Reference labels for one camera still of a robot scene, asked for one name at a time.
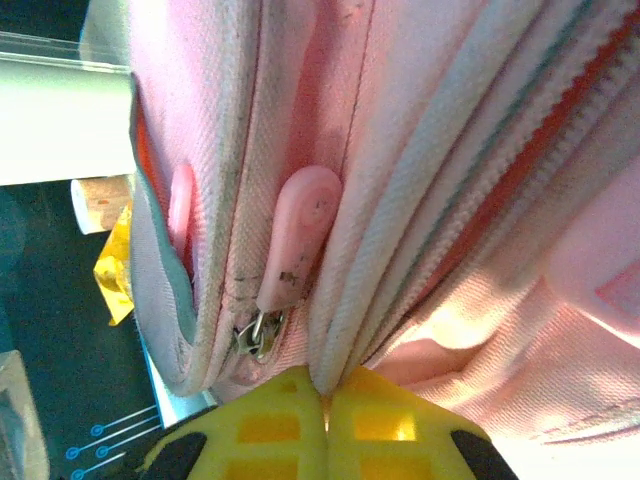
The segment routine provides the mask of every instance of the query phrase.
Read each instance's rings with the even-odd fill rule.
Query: zipper
[[[273,218],[267,265],[252,320],[233,335],[234,351],[262,362],[288,312],[304,296],[312,267],[338,212],[342,184],[330,169],[309,166],[284,184]]]
[[[588,209],[593,202],[602,199],[602,191],[608,184],[619,180],[629,182],[629,165],[640,150],[638,129],[629,128],[640,125],[639,100],[640,75],[636,74],[606,109],[597,125],[589,131],[569,161],[553,175],[541,191],[542,195],[517,218],[517,223],[512,228],[508,225],[503,228],[504,218],[510,217],[511,213],[494,223],[484,241],[477,245],[478,250],[469,254],[468,261],[456,269],[451,280],[439,285],[429,300],[413,313],[411,322],[417,331],[410,332],[410,336],[404,337],[405,341],[431,339],[444,348],[454,350],[469,345],[477,346],[471,350],[471,363],[471,357],[454,354],[460,362],[454,367],[459,375],[454,374],[453,379],[442,376],[412,377],[410,381],[427,380],[418,387],[421,395],[445,403],[455,398],[454,403],[460,405],[483,392],[495,393],[494,387],[504,386],[514,375],[523,372],[519,367],[523,362],[528,362],[530,353],[535,351],[537,353],[534,356],[539,353],[544,358],[545,352],[549,351],[546,340],[555,343],[556,347],[561,346],[563,339],[570,338],[576,329],[581,332],[578,335],[580,339],[587,341],[578,342],[582,345],[580,350],[584,350],[584,347],[588,349],[588,344],[595,345],[601,340],[609,345],[609,350],[617,348],[616,340],[612,340],[606,332],[599,334],[598,328],[594,330],[595,326],[590,321],[582,324],[586,318],[575,309],[575,303],[569,301],[567,305],[563,300],[568,299],[558,296],[551,288],[549,254],[562,242],[566,235],[563,232],[574,229],[574,222],[578,221],[576,217],[584,218],[585,207]],[[487,252],[487,242],[499,236],[500,230],[502,241],[496,242],[495,248]],[[485,258],[476,263],[473,259],[479,257],[481,250],[485,250]],[[572,252],[577,257],[585,253],[579,247],[572,249]],[[589,263],[588,260],[585,258],[585,265]],[[591,260],[600,262],[597,254]],[[540,343],[541,332],[545,335],[543,343]],[[573,354],[568,353],[570,357],[567,361],[571,363],[571,357],[574,357],[573,360],[579,362],[581,357],[576,353],[575,350]],[[600,361],[605,360],[606,355],[610,355],[610,352],[602,356]],[[392,357],[399,360],[395,353]],[[389,367],[394,363],[383,362],[381,366],[385,364]]]
[[[459,213],[468,219],[456,222],[456,228],[441,238],[440,248],[431,261],[437,267],[431,269],[433,273],[426,284],[423,283],[420,293],[405,300],[405,303],[409,303],[400,309],[404,313],[377,332],[365,355],[368,362],[377,363],[387,357],[398,340],[415,326],[414,322],[402,322],[400,319],[408,319],[427,299],[430,304],[437,304],[433,294],[444,298],[442,289],[448,290],[444,284],[454,285],[456,279],[475,268],[509,232],[519,215],[539,198],[553,174],[570,158],[595,122],[638,71],[639,21],[640,10],[627,15],[623,26],[609,36],[609,42],[586,65],[584,73],[573,82],[573,87],[564,93],[562,89],[556,90],[557,97],[562,96],[562,100],[553,102],[556,106],[540,122],[540,127],[521,153],[511,162],[508,162],[508,158],[504,159],[507,163],[503,161],[483,173],[484,180],[478,186],[481,191],[469,192],[469,203]],[[565,127],[557,137],[556,132],[562,125]],[[544,160],[538,161],[544,150],[550,153],[544,156]],[[514,193],[517,197],[511,198],[510,195]],[[510,208],[502,210],[504,213],[500,214],[506,205]],[[497,225],[499,231],[488,227],[490,224]],[[485,235],[484,232],[489,228],[489,233]],[[485,240],[478,244],[481,236]]]
[[[549,52],[557,51],[562,39],[574,28],[576,18],[584,16],[586,3],[589,2],[569,0],[544,5],[530,23],[517,48],[505,60],[503,69],[470,117],[464,133],[452,147],[432,185],[417,204],[413,219],[398,242],[394,256],[368,307],[347,371],[360,363],[381,325],[397,318],[391,307],[395,306],[394,301],[397,302],[399,294],[415,284],[415,277],[425,273],[420,269],[414,270],[413,266],[421,256],[426,255],[425,244],[429,237],[434,238],[438,230],[447,228],[443,219],[453,209],[453,200],[462,195],[460,186],[470,172],[475,171],[475,166],[484,160],[486,145],[498,137],[498,132],[508,125],[508,119],[517,113],[517,106],[524,97],[522,92],[530,89],[532,78],[536,78],[544,70],[549,62]]]

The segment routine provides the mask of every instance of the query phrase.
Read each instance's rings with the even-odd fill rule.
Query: dark background
[[[88,0],[0,0],[0,31],[77,42]]]
[[[0,0],[0,30],[78,41],[87,4]],[[17,349],[23,356],[52,479],[69,479],[73,471],[100,463],[95,456],[99,446],[114,445],[159,423],[151,421],[84,450],[73,461],[65,458],[68,448],[95,440],[93,425],[155,404],[134,322],[108,326],[110,315],[93,279],[106,238],[80,233],[68,181],[0,187],[0,351]],[[148,412],[133,422],[153,415]],[[100,469],[84,478],[99,474]]]

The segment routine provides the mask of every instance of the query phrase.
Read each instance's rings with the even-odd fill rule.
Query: cardboard tube
[[[72,180],[71,199],[83,234],[109,231],[131,200],[127,176]]]

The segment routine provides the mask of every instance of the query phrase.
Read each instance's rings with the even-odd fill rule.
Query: black plastic part
[[[107,474],[106,476],[101,476],[100,480],[139,480],[140,475],[135,470],[128,470],[121,468],[118,471]]]
[[[142,480],[187,480],[207,443],[204,433],[190,433],[165,445]]]
[[[211,413],[216,408],[217,407],[215,405],[212,407],[206,408],[201,412],[196,413],[195,415],[185,418],[181,422],[176,423],[175,425],[169,427],[166,430],[158,431],[155,434],[152,434],[152,436],[147,437],[147,440],[145,442],[138,444],[134,449],[129,450],[127,452],[127,455],[124,457],[124,461],[123,461],[125,469],[130,469],[130,470],[138,469],[144,463],[144,460],[148,455],[148,453],[151,451],[151,449],[156,445],[156,443],[162,440],[162,438],[166,437],[167,435],[171,435],[173,432],[184,427],[187,423],[191,422],[192,420],[195,420],[196,418],[200,418],[204,415],[207,415],[208,413]]]
[[[465,430],[451,432],[451,438],[478,480],[518,480],[488,440]]]

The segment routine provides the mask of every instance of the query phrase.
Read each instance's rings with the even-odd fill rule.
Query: zipper tape
[[[134,198],[132,288],[140,331],[159,373],[173,392],[190,395],[204,387],[216,340],[224,275],[220,266],[227,258],[233,218],[229,206],[239,185],[237,163],[248,125],[260,2],[192,2],[188,15],[173,11],[177,7],[171,2],[155,2],[154,8],[150,3],[140,0],[131,6],[132,29],[149,40],[133,42],[131,52],[140,87],[137,117],[146,117],[146,145],[137,143],[135,134],[132,143],[148,157],[137,158],[145,175],[140,175],[143,188]],[[231,25],[234,35],[220,32],[220,26],[227,32]],[[162,225],[173,170],[183,163],[194,173],[190,230],[198,266],[195,298],[175,252],[165,248],[168,236]]]
[[[344,195],[310,302],[312,370],[320,363],[349,268],[400,152],[486,3],[375,4],[344,161]]]
[[[283,2],[278,0],[273,3],[278,5]],[[300,2],[293,3],[296,8],[299,8]],[[331,6],[323,5],[322,8],[314,3],[313,8],[307,7],[305,9],[307,13],[317,9],[317,18],[308,45],[305,46],[300,39],[291,42],[292,45],[305,48],[305,57],[296,87],[283,89],[287,94],[292,92],[296,95],[290,131],[287,132],[288,142],[286,140],[283,141],[282,138],[272,139],[279,145],[288,144],[284,157],[284,167],[274,187],[276,195],[285,179],[307,165],[324,166],[336,173],[341,172],[341,169],[348,168],[344,165],[347,161],[344,151],[351,136],[352,119],[356,115],[355,102],[360,92],[360,75],[373,4],[373,0],[349,0],[336,2],[335,5],[332,4]],[[282,57],[282,49],[276,49],[275,55]],[[274,62],[265,59],[265,66],[272,64]],[[292,76],[290,73],[282,72],[280,72],[280,75]],[[273,122],[273,116],[269,114],[268,104],[257,102],[256,107],[266,110],[267,118],[263,123]],[[259,123],[256,132],[259,132],[261,128],[262,124]],[[261,149],[258,149],[258,153],[264,154]],[[260,159],[260,168],[266,168],[263,163],[263,159]],[[267,198],[258,193],[249,195],[249,197],[251,202],[249,206],[255,204],[255,202],[262,202]],[[248,228],[249,232],[255,233],[251,230],[252,228],[255,229],[255,227],[255,224],[249,223],[246,228]],[[272,230],[269,225],[266,230],[267,240]],[[239,255],[244,255],[243,249],[240,248],[238,251]],[[225,287],[226,291],[232,292],[230,287],[234,287],[232,284],[234,279],[244,278],[243,293],[237,296],[255,297],[258,294],[263,277],[261,268],[264,269],[266,267],[265,262],[267,261],[267,252],[264,251],[263,253],[264,257],[260,259],[258,267],[248,263],[243,266],[238,262],[239,266],[242,267],[242,271],[238,269],[234,272],[233,265],[229,263],[227,266],[228,283]],[[242,312],[236,312],[238,313],[237,315],[232,315],[233,312],[229,313],[228,310],[238,310],[238,304],[236,302],[226,302],[221,311],[221,316],[224,316],[222,324],[226,324],[226,320],[229,320],[235,324],[236,329],[245,327],[254,318],[255,305],[253,303],[249,299],[246,305],[242,305],[244,309]],[[301,301],[296,311],[305,303],[305,300]],[[280,331],[279,337],[287,337],[290,331],[298,332],[297,325],[301,324],[298,322],[298,318],[299,316],[296,312],[291,312],[290,315],[287,315],[287,325]],[[302,323],[307,324],[306,315]],[[224,360],[223,367],[219,372],[213,368],[210,369],[207,383],[215,382],[214,387],[216,389],[219,388],[221,391],[233,389],[232,382],[221,383],[227,382],[231,376],[242,385],[248,382],[254,382],[255,384],[263,376],[272,375],[274,369],[278,368],[282,361],[286,361],[283,359],[289,358],[288,353],[290,351],[298,352],[306,349],[306,331],[305,338],[299,339],[300,346],[297,344],[292,346],[288,341],[280,340],[284,339],[279,338],[275,342],[272,352],[264,357],[264,364],[258,365],[258,362],[255,362],[253,357],[249,357],[242,360],[240,364],[233,366],[234,359],[229,356]],[[282,354],[281,346],[287,350]]]
[[[383,339],[392,334],[406,312],[419,301],[425,290],[425,284],[436,272],[436,268],[452,252],[461,233],[470,228],[470,221],[474,218],[474,214],[485,203],[504,173],[519,158],[518,154],[525,150],[525,145],[533,144],[529,141],[534,132],[545,119],[550,118],[552,108],[560,102],[574,79],[583,72],[585,64],[596,57],[598,48],[607,43],[611,32],[622,24],[625,15],[633,9],[633,3],[596,2],[591,7],[593,10],[588,11],[590,14],[587,18],[576,26],[577,32],[571,30],[565,32],[567,44],[560,51],[559,60],[546,65],[553,68],[548,68],[538,85],[530,87],[531,93],[526,100],[527,106],[515,115],[511,124],[501,133],[501,139],[496,139],[490,157],[485,160],[482,168],[467,180],[465,190],[460,192],[461,198],[453,205],[446,223],[440,225],[434,238],[428,239],[428,243],[425,244],[425,253],[414,267],[417,273],[410,282],[407,282],[411,286],[405,287],[395,300],[385,317],[389,320],[381,325],[375,340],[367,346],[367,356],[378,348]],[[543,145],[539,139],[536,140],[534,145],[536,148],[538,144]],[[511,183],[507,192],[511,193],[515,190]],[[500,205],[500,201],[499,199],[487,201],[487,205],[495,209]],[[483,231],[486,225],[478,225],[476,228]]]
[[[327,393],[338,384],[369,302],[416,206],[541,5],[537,1],[490,2],[416,125],[358,247],[320,362],[311,364],[320,392]]]
[[[536,282],[537,261],[557,233],[640,149],[637,131],[625,128],[628,122],[640,118],[636,106],[640,96],[638,46],[638,38],[632,38],[628,48],[591,90],[588,101],[563,130],[541,162],[541,168],[531,174],[510,208],[494,221],[464,263],[413,312],[412,321],[393,333],[385,347],[375,352],[370,364],[385,358],[416,325],[439,332],[439,341],[446,344],[442,335],[452,325],[436,326],[431,321],[444,320],[437,313],[439,310],[449,309],[448,317],[453,318],[456,315],[451,307],[455,305],[454,310],[461,315],[463,311],[467,316],[474,312],[476,323],[485,318],[484,335],[488,337],[505,312],[516,308],[522,295],[516,296],[515,292],[526,294]],[[537,233],[532,237],[526,232]],[[493,280],[488,284],[476,282],[476,287],[470,288],[478,275]],[[478,284],[483,284],[484,290],[479,290]],[[489,320],[491,312],[497,313],[494,320]],[[427,319],[431,319],[429,324],[424,324]],[[458,338],[462,338],[463,331],[457,330]]]
[[[402,243],[394,254],[376,291],[367,316],[358,334],[347,370],[362,359],[365,349],[383,322],[385,315],[404,283],[411,279],[417,257],[424,249],[425,239],[433,234],[438,218],[446,212],[458,193],[469,171],[482,160],[482,148],[502,125],[507,123],[510,112],[517,111],[521,92],[537,77],[540,65],[549,62],[550,50],[558,38],[567,36],[583,0],[551,2],[542,9],[538,18],[520,39],[519,46],[511,54],[507,64],[494,80],[477,112],[474,113],[458,144],[438,172],[429,191],[422,199]]]
[[[291,175],[287,141],[305,55],[316,28],[318,7],[311,0],[261,0],[258,54],[252,65],[255,84],[239,179],[233,205],[228,252],[217,264],[221,293],[214,305],[215,341],[206,364],[204,385],[213,385],[227,362],[234,331],[252,322],[255,298],[264,275],[271,225],[284,181]]]
[[[549,290],[544,281],[541,281],[543,271],[540,267],[545,263],[548,247],[556,243],[558,234],[575,217],[577,211],[588,204],[594,195],[622,172],[640,151],[640,137],[637,135],[637,129],[625,128],[629,124],[640,124],[639,80],[639,75],[631,80],[629,88],[625,88],[611,105],[592,133],[574,152],[571,161],[558,170],[551,183],[545,188],[544,194],[523,217],[518,219],[515,226],[508,230],[510,233],[491,255],[474,268],[474,273],[458,281],[454,278],[451,282],[446,280],[439,287],[444,295],[439,298],[430,297],[418,311],[414,312],[413,318],[422,326],[422,331],[418,332],[419,337],[433,339],[438,344],[451,347],[454,345],[452,340],[459,342],[470,334],[484,334],[490,337],[481,345],[472,361],[456,372],[446,377],[420,379],[420,382],[412,385],[412,389],[418,389],[421,396],[445,406],[464,409],[465,402],[470,401],[466,405],[473,405],[474,400],[482,398],[483,394],[497,392],[501,400],[513,406],[508,398],[512,399],[511,393],[517,392],[518,389],[514,391],[513,388],[506,387],[505,390],[500,391],[495,388],[510,379],[517,384],[518,381],[514,378],[516,374],[525,375],[524,378],[519,378],[526,380],[525,372],[530,371],[527,367],[536,369],[535,363],[530,364],[530,360],[535,362],[533,359],[537,357],[539,362],[541,358],[547,357],[549,352],[557,352],[558,348],[564,348],[562,346],[564,342],[572,341],[581,344],[581,347],[577,348],[582,351],[582,355],[589,357],[589,348],[592,348],[596,358],[602,357],[600,361],[603,363],[593,363],[594,357],[586,361],[592,362],[589,371],[594,368],[597,371],[598,367],[602,366],[604,370],[611,373],[608,378],[613,382],[610,384],[613,389],[611,391],[625,390],[623,385],[629,385],[627,382],[631,382],[632,388],[637,388],[637,375],[634,375],[631,367],[634,359],[637,360],[637,350],[622,344],[603,331],[597,333],[598,327],[587,321],[574,308],[567,306],[562,299]],[[499,323],[499,328],[493,330],[492,327],[496,323]],[[543,330],[544,341],[536,338]],[[396,337],[395,340],[400,343],[403,339]],[[547,344],[549,341],[555,344],[555,346],[551,345],[553,347],[551,350]],[[596,344],[593,342],[602,342],[603,349],[601,350],[600,344],[594,348]],[[382,356],[382,353],[380,351],[376,357]],[[609,360],[607,355],[611,354],[615,358]],[[374,358],[370,363],[373,364],[379,359]],[[585,369],[576,367],[576,363],[581,360],[582,358],[574,353],[566,360],[559,358],[548,365],[557,365],[561,371],[564,371],[562,366],[566,362],[567,365],[572,365],[567,371],[575,370],[579,375],[584,375]],[[612,364],[617,365],[617,368],[612,369]],[[619,382],[616,375],[612,373],[618,370],[623,375]],[[534,373],[534,378],[537,377],[543,382],[542,389],[538,389],[543,396],[547,393],[544,388],[545,376],[544,371]],[[548,391],[549,400],[552,403],[560,401],[566,406],[567,397],[558,395],[558,388],[565,394],[576,391],[586,392],[582,389],[585,388],[584,382],[588,383],[590,377],[586,375],[582,380],[574,378],[575,381],[568,383],[568,390],[563,390],[563,387],[556,383],[561,376],[554,375],[555,389],[551,385]],[[593,390],[592,395],[585,393],[587,405],[590,402],[589,398],[592,400],[601,398],[599,389],[587,388],[587,390]],[[627,393],[633,391],[633,389],[627,389]],[[529,393],[525,393],[527,400],[531,400]],[[543,410],[549,413],[551,403],[546,400],[544,403]],[[496,408],[502,409],[504,402],[499,406],[495,402],[492,405],[495,408],[490,410],[495,413]],[[467,414],[477,415],[478,412],[467,411]],[[552,420],[550,425],[558,423],[564,422]],[[518,432],[518,429],[522,427],[518,425],[527,424],[527,431],[531,432],[532,425],[526,420],[506,424],[502,421],[498,423],[498,428],[504,434],[511,430],[512,435],[519,435],[522,430]]]

